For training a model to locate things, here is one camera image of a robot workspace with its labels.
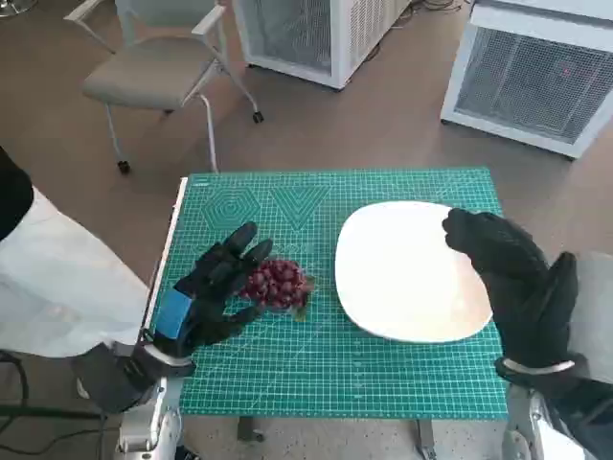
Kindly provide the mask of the left bare black robot hand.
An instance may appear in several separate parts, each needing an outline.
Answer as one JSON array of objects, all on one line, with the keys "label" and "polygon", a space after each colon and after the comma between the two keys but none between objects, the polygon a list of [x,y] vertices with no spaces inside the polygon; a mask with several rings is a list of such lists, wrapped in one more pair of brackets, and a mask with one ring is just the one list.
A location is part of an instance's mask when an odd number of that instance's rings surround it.
[{"label": "left bare black robot hand", "polygon": [[271,240],[248,246],[257,231],[255,222],[244,223],[204,252],[192,271],[164,294],[152,340],[158,350],[170,357],[189,357],[201,346],[240,334],[261,316],[261,308],[254,306],[225,312],[228,299],[245,287],[272,250]]}]

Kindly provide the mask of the right black gloved robot hand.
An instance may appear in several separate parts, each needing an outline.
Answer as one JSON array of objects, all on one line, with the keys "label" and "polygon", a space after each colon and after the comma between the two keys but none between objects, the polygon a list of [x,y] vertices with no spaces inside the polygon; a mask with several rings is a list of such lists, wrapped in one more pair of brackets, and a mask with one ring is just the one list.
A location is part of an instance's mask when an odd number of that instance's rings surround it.
[{"label": "right black gloved robot hand", "polygon": [[570,361],[576,256],[562,252],[549,264],[531,234],[487,212],[453,208],[443,230],[446,244],[468,256],[486,287],[503,356],[531,369]]}]

